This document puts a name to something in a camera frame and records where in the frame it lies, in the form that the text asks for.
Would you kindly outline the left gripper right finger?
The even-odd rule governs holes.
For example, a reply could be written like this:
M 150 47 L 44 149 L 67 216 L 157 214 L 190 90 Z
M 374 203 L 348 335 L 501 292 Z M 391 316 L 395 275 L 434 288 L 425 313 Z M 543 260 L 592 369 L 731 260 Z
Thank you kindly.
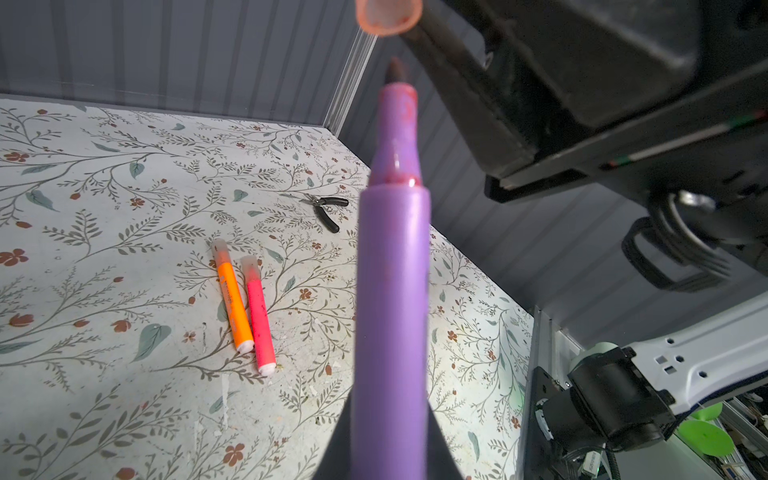
M 430 405 L 427 431 L 427 479 L 463 480 Z

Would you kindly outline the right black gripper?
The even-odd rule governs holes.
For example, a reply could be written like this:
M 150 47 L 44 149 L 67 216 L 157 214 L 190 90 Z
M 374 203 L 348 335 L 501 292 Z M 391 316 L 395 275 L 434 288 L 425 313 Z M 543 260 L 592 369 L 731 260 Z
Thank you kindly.
M 454 1 L 401 35 L 499 203 L 599 183 L 646 209 L 625 235 L 698 276 L 767 269 L 763 1 Z

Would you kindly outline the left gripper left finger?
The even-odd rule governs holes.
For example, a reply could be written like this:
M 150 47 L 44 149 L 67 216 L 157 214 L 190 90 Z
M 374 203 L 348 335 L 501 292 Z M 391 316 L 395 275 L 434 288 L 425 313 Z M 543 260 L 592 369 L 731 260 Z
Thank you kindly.
M 339 415 L 325 453 L 313 480 L 351 479 L 351 419 L 352 394 L 349 394 Z

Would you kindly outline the translucent pen cap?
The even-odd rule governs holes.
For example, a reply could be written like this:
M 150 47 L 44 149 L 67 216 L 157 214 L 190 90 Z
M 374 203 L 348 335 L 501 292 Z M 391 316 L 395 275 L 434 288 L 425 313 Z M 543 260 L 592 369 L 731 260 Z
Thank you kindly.
M 355 0 L 360 29 L 374 36 L 395 36 L 413 28 L 423 13 L 422 0 Z

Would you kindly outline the orange marker pen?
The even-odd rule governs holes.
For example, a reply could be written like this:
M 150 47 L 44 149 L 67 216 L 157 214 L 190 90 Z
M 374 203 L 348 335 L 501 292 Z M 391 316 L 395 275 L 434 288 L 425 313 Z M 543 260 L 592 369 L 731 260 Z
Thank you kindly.
M 228 245 L 223 239 L 217 238 L 212 241 L 211 248 L 233 335 L 234 346 L 239 354 L 247 354 L 254 349 L 254 339 L 241 298 L 238 279 Z

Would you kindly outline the purple marker pen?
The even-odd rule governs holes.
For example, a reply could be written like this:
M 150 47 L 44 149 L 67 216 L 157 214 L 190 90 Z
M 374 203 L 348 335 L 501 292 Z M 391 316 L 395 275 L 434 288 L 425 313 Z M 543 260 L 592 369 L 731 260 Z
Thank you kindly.
M 427 471 L 431 200 L 417 151 L 417 101 L 404 65 L 392 59 L 359 201 L 353 479 L 423 479 Z

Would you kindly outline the pink marker pen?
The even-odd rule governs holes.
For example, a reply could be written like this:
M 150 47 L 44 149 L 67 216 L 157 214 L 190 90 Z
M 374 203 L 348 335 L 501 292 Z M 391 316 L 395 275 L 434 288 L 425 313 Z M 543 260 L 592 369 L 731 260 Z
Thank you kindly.
M 249 304 L 257 369 L 261 376 L 269 377 L 276 371 L 277 360 L 265 304 L 259 260 L 255 256 L 243 257 L 241 267 Z

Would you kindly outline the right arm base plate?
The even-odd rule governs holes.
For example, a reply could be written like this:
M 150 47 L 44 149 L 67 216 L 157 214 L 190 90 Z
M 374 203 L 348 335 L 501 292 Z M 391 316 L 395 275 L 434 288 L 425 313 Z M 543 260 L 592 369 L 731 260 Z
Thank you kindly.
M 586 455 L 602 451 L 605 444 L 577 393 L 561 389 L 543 368 L 534 368 L 525 406 L 521 477 L 577 479 Z

